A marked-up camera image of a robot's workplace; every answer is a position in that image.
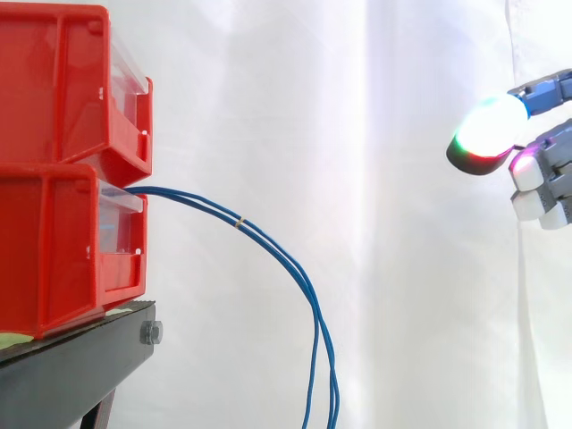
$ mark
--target robotic hand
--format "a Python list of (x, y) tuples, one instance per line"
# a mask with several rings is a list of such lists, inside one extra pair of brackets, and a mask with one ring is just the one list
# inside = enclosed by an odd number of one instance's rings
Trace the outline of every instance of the robotic hand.
[(459, 127), (447, 157), (463, 172), (488, 174), (519, 150), (509, 166), (518, 219), (539, 219), (545, 230), (564, 227), (572, 223), (572, 119), (526, 147), (513, 143), (531, 116), (571, 99), (572, 70), (566, 70), (485, 100)]

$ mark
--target robot finger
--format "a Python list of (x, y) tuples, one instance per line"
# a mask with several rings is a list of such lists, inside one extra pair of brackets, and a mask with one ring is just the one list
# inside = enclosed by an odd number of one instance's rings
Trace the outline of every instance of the robot finger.
[(544, 230), (558, 230), (572, 223), (572, 198), (563, 198), (540, 218)]
[(538, 189), (551, 177), (551, 168), (536, 145), (517, 154), (510, 163), (509, 171), (517, 190), (521, 192)]
[(517, 191), (510, 200), (521, 222), (539, 219), (548, 214), (557, 204), (557, 199), (546, 183), (537, 189)]

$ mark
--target metal bolt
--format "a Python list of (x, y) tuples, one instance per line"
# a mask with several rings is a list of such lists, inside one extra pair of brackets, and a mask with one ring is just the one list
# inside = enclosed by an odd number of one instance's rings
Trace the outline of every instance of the metal bolt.
[(149, 346), (160, 344), (163, 339), (163, 324), (158, 320), (143, 322), (141, 342)]

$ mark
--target cable tie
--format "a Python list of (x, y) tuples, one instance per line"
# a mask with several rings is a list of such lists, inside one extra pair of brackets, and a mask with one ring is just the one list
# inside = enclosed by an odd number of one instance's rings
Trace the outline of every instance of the cable tie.
[(234, 227), (238, 230), (240, 228), (240, 226), (242, 225), (242, 223), (245, 221), (246, 219), (244, 218), (244, 216), (242, 216), (240, 218), (239, 221), (236, 222), (236, 225), (234, 225)]

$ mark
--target glowing fingertip sensor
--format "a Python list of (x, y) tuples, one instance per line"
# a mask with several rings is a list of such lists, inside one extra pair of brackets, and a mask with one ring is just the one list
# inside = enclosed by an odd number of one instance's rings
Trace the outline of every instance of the glowing fingertip sensor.
[(462, 172), (493, 172), (509, 156), (528, 117), (525, 104), (510, 94), (484, 100), (458, 127), (447, 158)]

